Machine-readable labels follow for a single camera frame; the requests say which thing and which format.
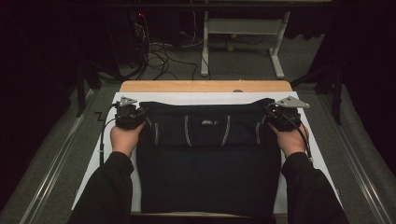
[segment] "black sleeve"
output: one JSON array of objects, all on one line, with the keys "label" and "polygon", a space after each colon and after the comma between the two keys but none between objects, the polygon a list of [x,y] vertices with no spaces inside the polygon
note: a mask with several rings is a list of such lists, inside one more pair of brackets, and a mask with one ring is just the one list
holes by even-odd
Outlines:
[{"label": "black sleeve", "polygon": [[303,152],[288,156],[282,174],[288,185],[289,224],[348,223],[330,182]]},{"label": "black sleeve", "polygon": [[67,223],[129,223],[133,170],[127,156],[112,152],[90,177]]}]

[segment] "person's right hand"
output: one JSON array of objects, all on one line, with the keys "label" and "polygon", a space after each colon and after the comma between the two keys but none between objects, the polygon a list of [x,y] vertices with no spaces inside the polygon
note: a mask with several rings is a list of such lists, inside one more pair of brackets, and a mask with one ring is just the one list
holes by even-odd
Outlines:
[{"label": "person's right hand", "polygon": [[[286,158],[295,152],[305,152],[304,140],[297,130],[293,130],[291,132],[280,132],[271,123],[268,123],[268,125],[275,132],[277,136],[277,144],[285,153]],[[300,130],[306,141],[308,141],[308,132],[303,124],[300,125]]]},{"label": "person's right hand", "polygon": [[145,123],[146,122],[143,122],[133,130],[123,130],[122,128],[114,126],[110,131],[110,140],[113,151],[122,152],[127,157],[131,158],[132,151],[137,145],[140,131],[142,131]]}]

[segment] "black bag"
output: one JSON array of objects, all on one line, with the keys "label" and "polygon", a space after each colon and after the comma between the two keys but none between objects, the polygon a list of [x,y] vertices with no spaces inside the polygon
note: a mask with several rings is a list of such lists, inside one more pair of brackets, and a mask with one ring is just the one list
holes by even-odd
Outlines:
[{"label": "black bag", "polygon": [[136,150],[142,213],[272,217],[281,159],[263,108],[273,101],[140,103],[149,108]]}]

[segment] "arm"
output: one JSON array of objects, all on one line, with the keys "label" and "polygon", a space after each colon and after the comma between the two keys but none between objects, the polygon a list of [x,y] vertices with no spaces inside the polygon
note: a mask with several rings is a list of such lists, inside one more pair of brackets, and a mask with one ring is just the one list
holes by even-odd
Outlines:
[{"label": "arm", "polygon": [[134,170],[130,158],[143,125],[129,131],[112,128],[113,152],[90,177],[67,223],[129,223]]},{"label": "arm", "polygon": [[[286,157],[282,174],[288,185],[289,223],[348,223],[328,179],[307,158],[300,134],[297,131],[279,132],[270,126]],[[300,130],[306,138],[307,131],[303,125]]]}]

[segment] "person's left hand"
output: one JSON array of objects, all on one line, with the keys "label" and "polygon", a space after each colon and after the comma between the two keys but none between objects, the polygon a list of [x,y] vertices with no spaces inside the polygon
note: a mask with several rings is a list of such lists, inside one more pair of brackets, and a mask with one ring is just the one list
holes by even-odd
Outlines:
[{"label": "person's left hand", "polygon": [[134,130],[123,130],[117,126],[114,126],[110,131],[110,140],[113,151],[122,152],[127,157],[131,158],[132,151],[137,145],[139,140],[140,131],[146,122],[140,124]]}]

